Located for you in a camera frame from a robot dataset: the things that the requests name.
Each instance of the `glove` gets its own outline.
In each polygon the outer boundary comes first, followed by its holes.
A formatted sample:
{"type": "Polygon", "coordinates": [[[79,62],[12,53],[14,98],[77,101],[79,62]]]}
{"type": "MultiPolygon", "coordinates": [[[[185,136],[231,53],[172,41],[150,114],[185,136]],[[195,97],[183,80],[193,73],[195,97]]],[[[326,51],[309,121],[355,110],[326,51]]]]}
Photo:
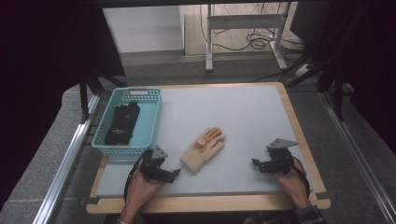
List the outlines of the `glove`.
{"type": "Polygon", "coordinates": [[[193,173],[224,148],[225,134],[219,128],[207,129],[180,158],[193,173]]]}
{"type": "Polygon", "coordinates": [[[107,145],[128,145],[132,138],[139,112],[140,107],[136,102],[130,102],[128,106],[116,106],[105,143],[107,145]]]}

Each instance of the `aluminum rail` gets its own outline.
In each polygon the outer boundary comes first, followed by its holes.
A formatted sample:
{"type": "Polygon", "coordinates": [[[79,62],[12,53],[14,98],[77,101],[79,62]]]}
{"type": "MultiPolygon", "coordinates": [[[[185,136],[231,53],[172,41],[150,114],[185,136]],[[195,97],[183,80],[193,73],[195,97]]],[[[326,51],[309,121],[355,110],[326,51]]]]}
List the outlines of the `aluminum rail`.
{"type": "Polygon", "coordinates": [[[356,163],[361,175],[363,176],[364,181],[366,182],[367,187],[372,192],[379,208],[381,209],[385,219],[389,224],[396,223],[396,210],[393,205],[392,200],[385,192],[384,187],[375,177],[372,169],[370,168],[367,160],[364,159],[364,156],[361,153],[358,145],[350,134],[347,126],[343,121],[341,121],[332,110],[332,101],[328,94],[320,92],[320,98],[326,106],[327,112],[329,113],[333,123],[335,124],[338,132],[341,134],[344,142],[346,143],[347,149],[356,163]]]}
{"type": "MultiPolygon", "coordinates": [[[[100,100],[99,96],[93,96],[89,103],[89,114],[91,115],[98,105],[100,100]]],[[[52,211],[55,207],[55,204],[58,202],[59,195],[64,187],[64,182],[66,181],[70,170],[74,164],[76,156],[81,148],[83,139],[85,137],[88,128],[90,127],[92,121],[92,116],[89,116],[87,121],[83,124],[79,124],[77,130],[73,136],[73,139],[67,149],[64,159],[61,162],[61,165],[52,180],[52,183],[49,187],[46,197],[44,198],[43,203],[41,204],[40,209],[35,216],[34,224],[47,223],[50,219],[52,211]]]]}

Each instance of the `white wall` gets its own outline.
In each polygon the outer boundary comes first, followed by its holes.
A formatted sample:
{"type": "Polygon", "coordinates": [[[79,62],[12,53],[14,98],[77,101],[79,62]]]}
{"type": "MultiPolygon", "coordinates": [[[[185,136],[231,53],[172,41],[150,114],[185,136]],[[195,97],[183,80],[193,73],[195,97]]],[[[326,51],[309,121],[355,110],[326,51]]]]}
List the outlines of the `white wall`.
{"type": "Polygon", "coordinates": [[[183,49],[179,6],[103,11],[119,53],[183,49]]]}

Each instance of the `basket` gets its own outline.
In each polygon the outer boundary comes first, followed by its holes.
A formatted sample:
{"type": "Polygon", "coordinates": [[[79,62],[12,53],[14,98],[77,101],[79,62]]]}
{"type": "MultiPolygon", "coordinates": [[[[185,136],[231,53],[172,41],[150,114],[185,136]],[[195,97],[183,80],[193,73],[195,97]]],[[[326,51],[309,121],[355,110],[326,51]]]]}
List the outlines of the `basket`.
{"type": "Polygon", "coordinates": [[[145,150],[155,147],[162,106],[161,89],[116,88],[111,94],[105,113],[92,139],[92,147],[98,148],[105,154],[132,156],[139,156],[145,150]],[[128,105],[132,101],[137,102],[140,112],[129,144],[126,146],[106,145],[105,139],[113,120],[115,107],[128,105]]]}

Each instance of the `metal frame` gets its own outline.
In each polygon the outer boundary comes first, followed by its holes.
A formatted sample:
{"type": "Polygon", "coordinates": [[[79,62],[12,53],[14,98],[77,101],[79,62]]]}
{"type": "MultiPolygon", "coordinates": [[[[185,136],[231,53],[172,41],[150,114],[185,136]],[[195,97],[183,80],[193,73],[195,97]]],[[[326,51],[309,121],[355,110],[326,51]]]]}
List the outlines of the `metal frame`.
{"type": "MultiPolygon", "coordinates": [[[[99,103],[100,97],[93,96],[89,103],[89,113],[92,114],[99,103]]],[[[75,135],[73,136],[72,141],[70,142],[69,148],[67,149],[64,159],[52,180],[52,183],[49,187],[46,197],[44,198],[43,203],[40,206],[40,209],[35,216],[34,224],[38,223],[47,223],[50,219],[52,211],[55,207],[55,204],[58,202],[59,195],[64,187],[64,183],[70,173],[70,170],[74,164],[76,156],[81,149],[81,145],[83,143],[83,139],[85,134],[88,131],[92,121],[92,116],[88,116],[88,119],[85,123],[79,124],[75,135]]]]}
{"type": "Polygon", "coordinates": [[[372,192],[380,210],[382,211],[385,219],[387,222],[396,223],[396,210],[395,206],[385,192],[384,187],[375,177],[372,169],[370,168],[369,164],[367,163],[364,156],[361,154],[361,150],[359,149],[358,145],[356,144],[355,140],[353,139],[352,135],[350,134],[347,126],[343,121],[341,121],[337,115],[332,110],[332,100],[329,98],[329,95],[323,92],[319,93],[320,98],[322,99],[327,112],[329,113],[332,122],[335,124],[336,129],[340,133],[341,137],[343,138],[344,142],[346,143],[346,147],[358,167],[359,171],[361,172],[361,176],[363,177],[364,181],[367,184],[367,187],[372,192]]]}
{"type": "Polygon", "coordinates": [[[282,14],[231,16],[212,16],[212,5],[207,5],[206,72],[213,71],[212,30],[252,28],[277,28],[275,39],[270,42],[270,46],[280,70],[286,70],[288,67],[280,53],[279,42],[289,16],[290,5],[291,2],[288,2],[282,14]]]}

